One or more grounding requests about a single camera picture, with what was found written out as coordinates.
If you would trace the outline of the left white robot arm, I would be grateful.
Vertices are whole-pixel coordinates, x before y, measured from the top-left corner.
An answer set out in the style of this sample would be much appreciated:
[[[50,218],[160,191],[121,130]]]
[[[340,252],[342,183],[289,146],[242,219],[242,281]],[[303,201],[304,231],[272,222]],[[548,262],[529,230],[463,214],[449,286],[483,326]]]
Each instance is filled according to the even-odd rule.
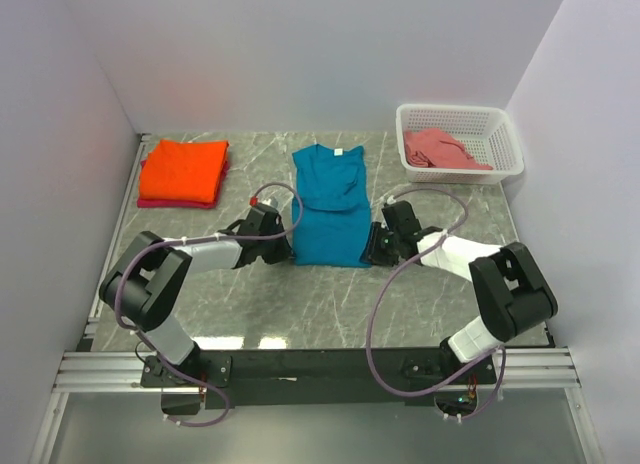
[[[186,386],[205,368],[200,347],[173,315],[186,277],[240,269],[257,259],[277,264],[292,256],[276,203],[257,202],[245,218],[208,242],[171,244],[150,231],[138,234],[103,279],[99,298],[119,310],[166,359],[166,376]]]

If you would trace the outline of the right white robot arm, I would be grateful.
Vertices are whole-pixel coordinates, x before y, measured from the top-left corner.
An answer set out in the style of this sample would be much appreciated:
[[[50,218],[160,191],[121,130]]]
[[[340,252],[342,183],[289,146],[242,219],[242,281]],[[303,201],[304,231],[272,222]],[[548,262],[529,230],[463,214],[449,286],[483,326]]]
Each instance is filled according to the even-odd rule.
[[[524,244],[484,244],[439,227],[424,228],[407,201],[384,206],[383,217],[371,224],[363,262],[393,267],[417,257],[418,265],[446,271],[473,287],[478,316],[441,344],[439,371],[447,381],[464,381],[474,359],[557,314],[557,300]]]

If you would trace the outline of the blue t shirt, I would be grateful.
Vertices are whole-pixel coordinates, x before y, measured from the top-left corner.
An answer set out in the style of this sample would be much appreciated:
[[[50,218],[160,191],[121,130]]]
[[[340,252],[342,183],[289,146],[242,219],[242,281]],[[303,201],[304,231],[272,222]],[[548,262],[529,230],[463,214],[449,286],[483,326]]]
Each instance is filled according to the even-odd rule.
[[[362,260],[371,227],[364,148],[314,144],[292,158],[299,195],[292,202],[295,264],[368,268]]]

